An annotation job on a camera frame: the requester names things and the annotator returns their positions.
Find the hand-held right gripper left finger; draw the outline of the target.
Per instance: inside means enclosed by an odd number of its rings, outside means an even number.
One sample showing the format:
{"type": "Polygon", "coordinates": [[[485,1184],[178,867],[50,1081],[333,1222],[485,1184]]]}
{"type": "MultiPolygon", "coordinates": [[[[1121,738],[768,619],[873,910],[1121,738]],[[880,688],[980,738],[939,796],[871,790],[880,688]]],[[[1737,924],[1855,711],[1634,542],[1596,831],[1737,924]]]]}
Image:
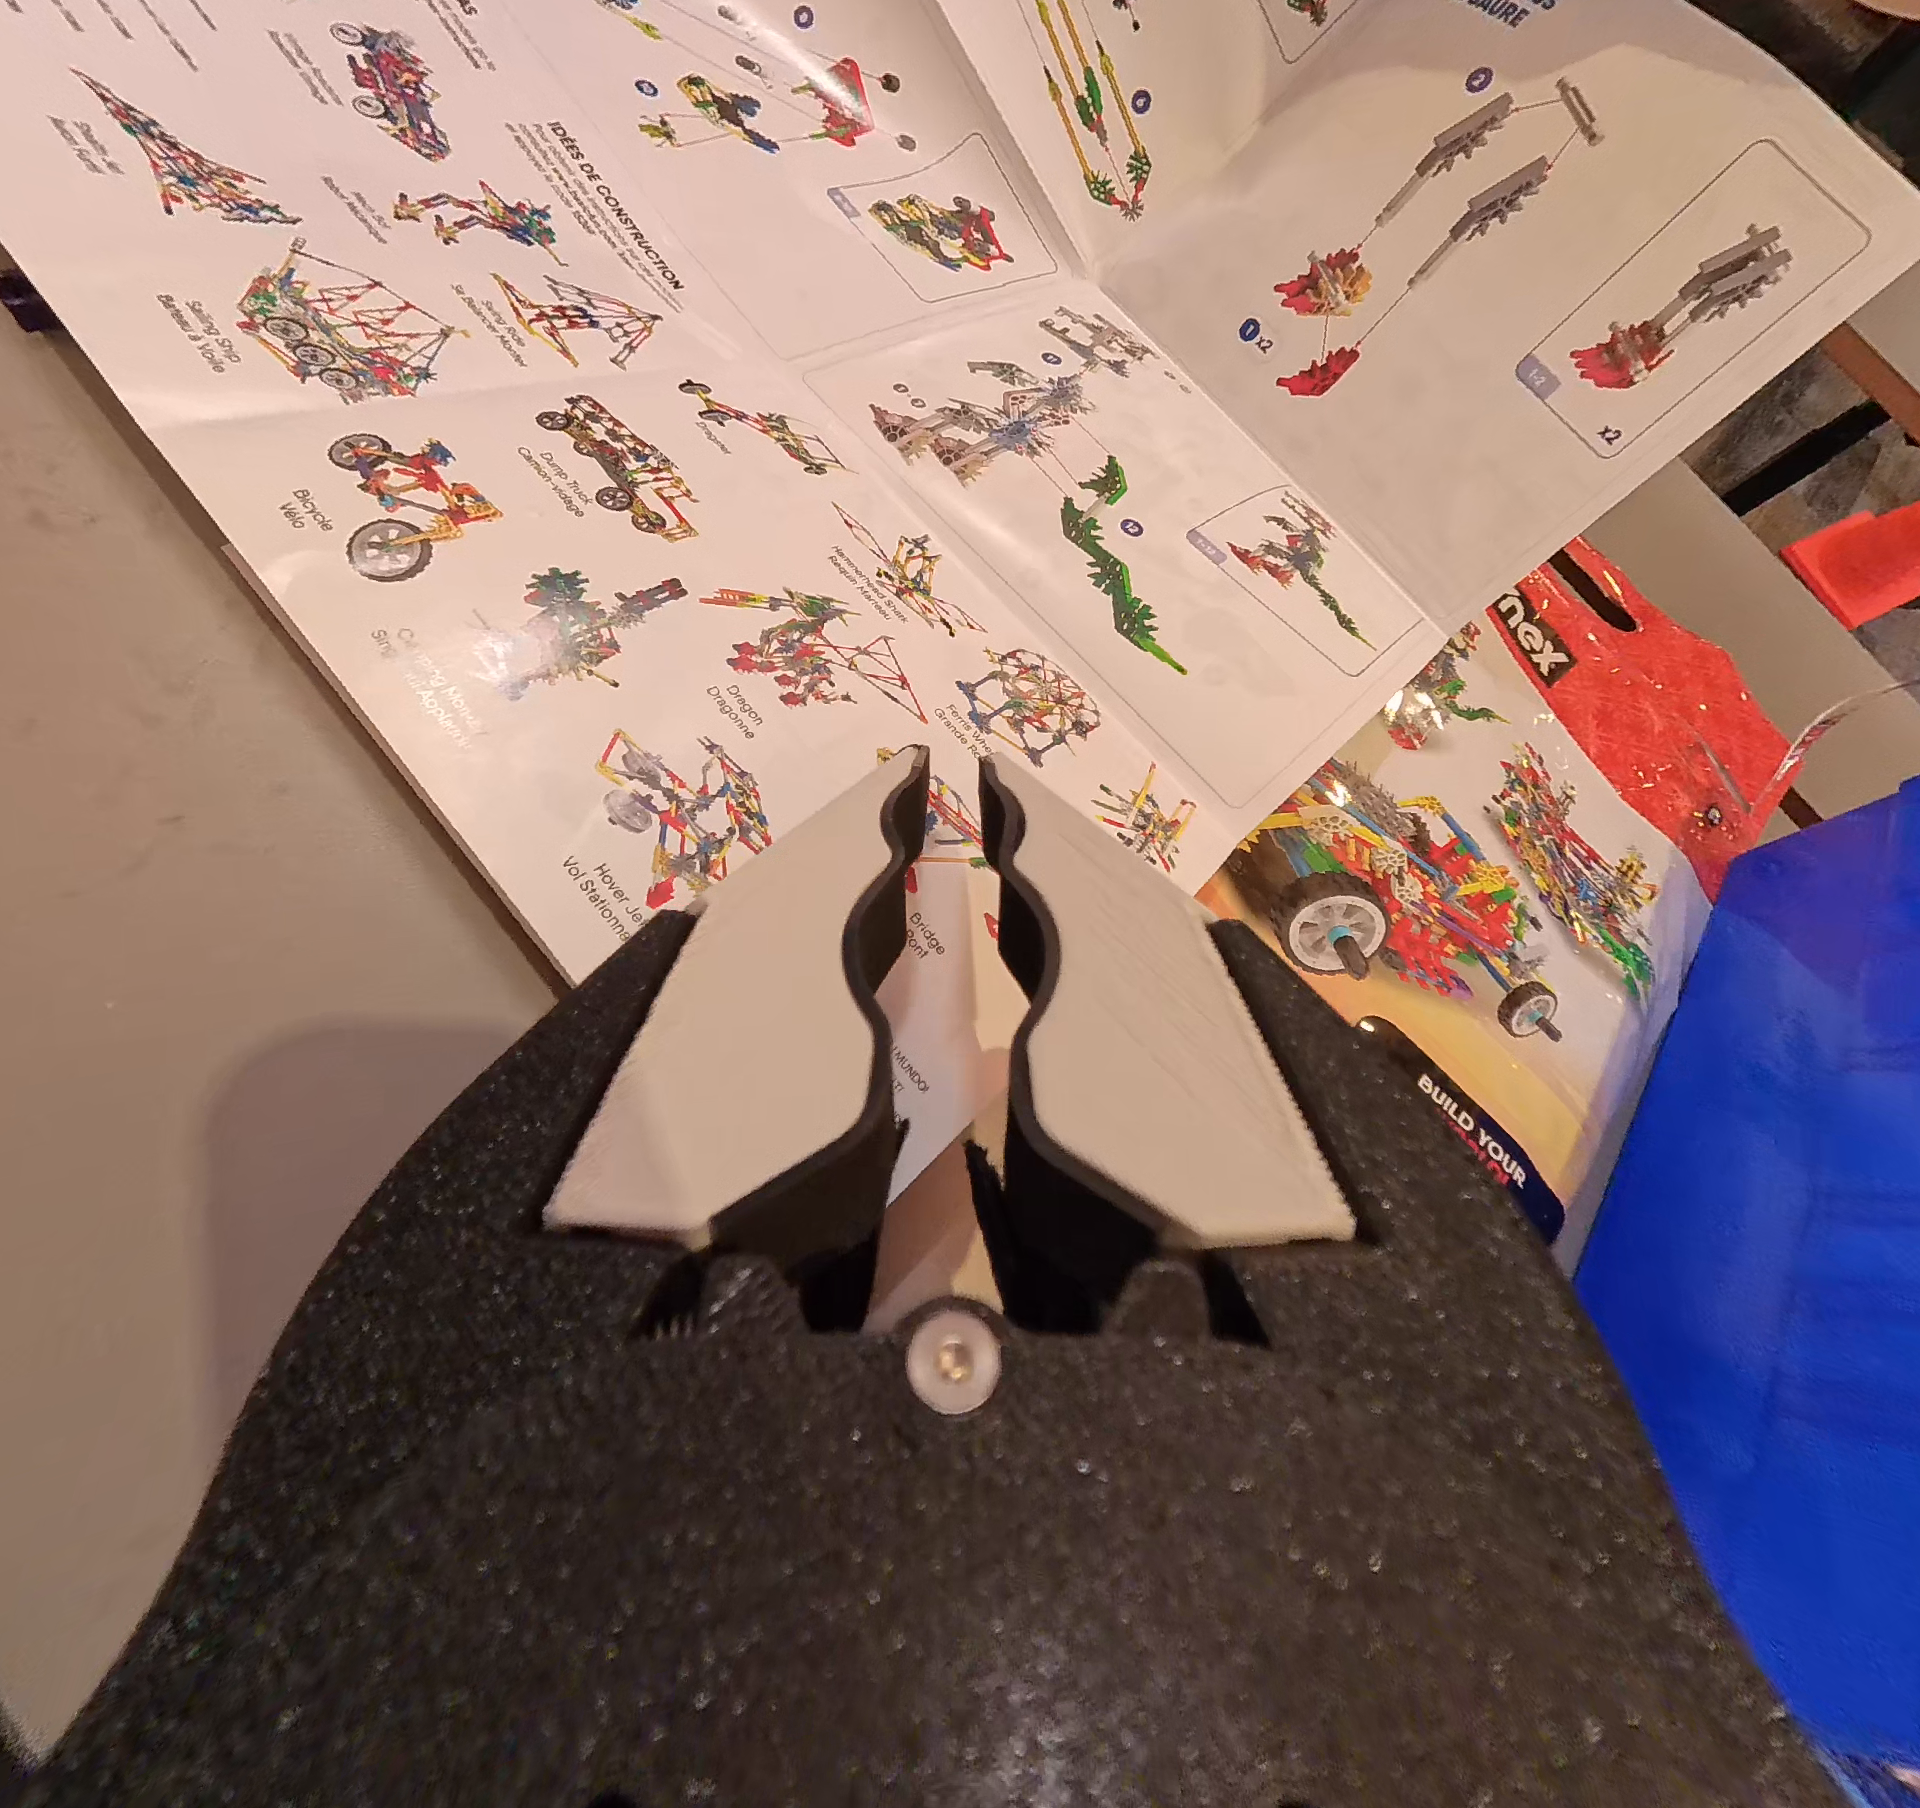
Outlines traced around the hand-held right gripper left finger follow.
{"type": "Polygon", "coordinates": [[[545,1226],[761,1256],[840,1256],[876,1229],[900,1149],[876,992],[926,787],[909,746],[709,891],[545,1226]]]}

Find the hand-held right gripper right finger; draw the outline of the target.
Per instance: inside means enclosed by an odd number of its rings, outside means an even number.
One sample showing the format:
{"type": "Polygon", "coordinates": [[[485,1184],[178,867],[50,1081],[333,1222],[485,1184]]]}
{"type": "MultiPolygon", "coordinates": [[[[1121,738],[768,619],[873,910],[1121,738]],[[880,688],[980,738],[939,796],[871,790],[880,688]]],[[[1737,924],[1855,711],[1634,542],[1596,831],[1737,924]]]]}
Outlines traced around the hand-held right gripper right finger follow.
{"type": "Polygon", "coordinates": [[[1003,758],[979,766],[1011,1049],[1005,1196],[1057,1254],[1352,1242],[1355,1218],[1213,914],[1003,758]]]}

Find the blue plastic bin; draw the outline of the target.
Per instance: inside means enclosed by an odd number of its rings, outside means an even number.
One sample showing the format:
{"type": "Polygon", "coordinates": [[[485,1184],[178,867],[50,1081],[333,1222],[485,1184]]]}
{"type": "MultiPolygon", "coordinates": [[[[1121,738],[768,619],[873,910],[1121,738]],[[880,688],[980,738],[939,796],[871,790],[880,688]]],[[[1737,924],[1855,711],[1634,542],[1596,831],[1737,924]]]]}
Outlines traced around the blue plastic bin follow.
{"type": "Polygon", "coordinates": [[[1730,867],[1577,1292],[1764,1675],[1916,1805],[1916,781],[1730,867]]]}

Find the white building instruction booklet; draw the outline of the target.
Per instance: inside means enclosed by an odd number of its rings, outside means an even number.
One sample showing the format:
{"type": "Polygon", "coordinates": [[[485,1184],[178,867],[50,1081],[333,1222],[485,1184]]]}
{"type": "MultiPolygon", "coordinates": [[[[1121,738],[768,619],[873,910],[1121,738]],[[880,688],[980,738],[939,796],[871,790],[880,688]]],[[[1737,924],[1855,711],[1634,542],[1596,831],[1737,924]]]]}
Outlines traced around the white building instruction booklet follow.
{"type": "Polygon", "coordinates": [[[1683,0],[4,0],[4,248],[563,972],[925,745],[1199,885],[1916,260],[1683,0]]]}

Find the red flat item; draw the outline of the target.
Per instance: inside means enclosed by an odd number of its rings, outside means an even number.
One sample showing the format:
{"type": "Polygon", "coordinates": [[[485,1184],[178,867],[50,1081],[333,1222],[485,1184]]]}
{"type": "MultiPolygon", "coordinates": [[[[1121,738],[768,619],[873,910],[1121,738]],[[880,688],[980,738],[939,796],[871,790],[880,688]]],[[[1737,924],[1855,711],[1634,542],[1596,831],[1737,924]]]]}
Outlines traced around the red flat item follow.
{"type": "Polygon", "coordinates": [[[1780,551],[1782,563],[1850,631],[1918,600],[1920,504],[1860,513],[1780,551]]]}

